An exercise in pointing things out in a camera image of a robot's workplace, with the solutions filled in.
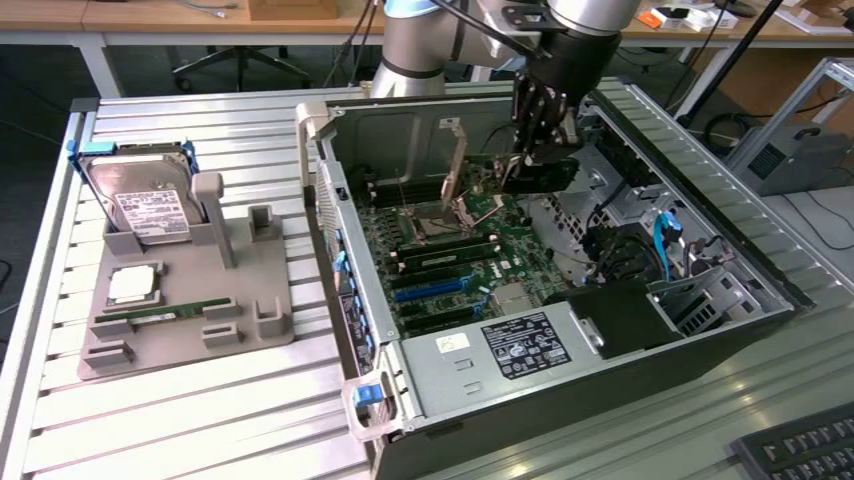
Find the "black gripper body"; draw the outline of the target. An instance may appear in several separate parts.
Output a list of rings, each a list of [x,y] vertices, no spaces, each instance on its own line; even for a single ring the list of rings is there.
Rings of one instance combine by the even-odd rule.
[[[599,84],[622,34],[547,31],[538,55],[527,59],[514,81],[512,151],[535,166],[563,161],[582,146],[575,119],[586,95]]]

